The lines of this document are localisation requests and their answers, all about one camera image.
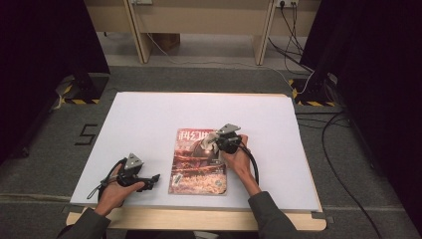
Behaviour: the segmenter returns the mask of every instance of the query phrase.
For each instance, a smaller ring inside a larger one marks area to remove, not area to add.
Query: person's left hand
[[[117,166],[112,175],[117,175],[121,164]],[[98,215],[107,216],[111,211],[120,207],[123,201],[131,194],[145,185],[144,182],[137,182],[128,187],[118,185],[117,181],[110,182],[100,198],[97,208],[94,210]]]

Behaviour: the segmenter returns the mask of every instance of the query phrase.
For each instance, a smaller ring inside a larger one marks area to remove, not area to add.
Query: magazine
[[[227,189],[226,164],[210,143],[215,129],[180,128],[171,168],[170,194],[222,195]]]

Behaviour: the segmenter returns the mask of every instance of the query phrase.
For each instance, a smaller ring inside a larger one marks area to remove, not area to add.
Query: gray carpet floor
[[[211,92],[285,94],[291,89],[271,70],[111,67],[97,105],[64,104],[52,111],[30,145],[30,155],[0,165],[0,238],[56,238],[65,226],[63,212],[95,144],[80,137],[98,135],[117,92]],[[298,76],[285,73],[287,79]],[[335,178],[324,156],[321,134],[341,107],[295,106],[303,145],[319,200],[328,221],[321,232],[303,238],[377,238],[368,219]],[[308,115],[325,113],[325,115]],[[326,129],[326,152],[339,178],[362,204],[383,238],[420,238],[387,179],[371,168],[347,115]],[[109,230],[107,238],[124,238]]]

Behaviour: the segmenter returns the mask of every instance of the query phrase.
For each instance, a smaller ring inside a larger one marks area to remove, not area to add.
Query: power outlet
[[[296,4],[298,7],[299,0],[277,0],[276,7],[280,7],[280,3],[284,1],[285,2],[285,8],[293,8],[293,4]]]

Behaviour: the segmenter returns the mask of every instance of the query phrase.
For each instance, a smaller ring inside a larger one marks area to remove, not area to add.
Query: hand
[[[115,168],[112,175],[117,175],[120,168],[121,164]],[[110,182],[105,188],[94,212],[101,216],[109,215],[113,209],[121,206],[123,201],[131,194],[131,192],[142,188],[144,185],[144,182],[138,182],[128,187],[122,187],[118,185],[117,181]]]
[[[243,134],[240,134],[240,137],[242,138],[241,145],[247,148],[248,137]],[[222,151],[221,155],[226,159],[227,166],[239,176],[250,196],[261,192],[261,188],[251,173],[250,158],[242,148],[238,147],[233,154]]]

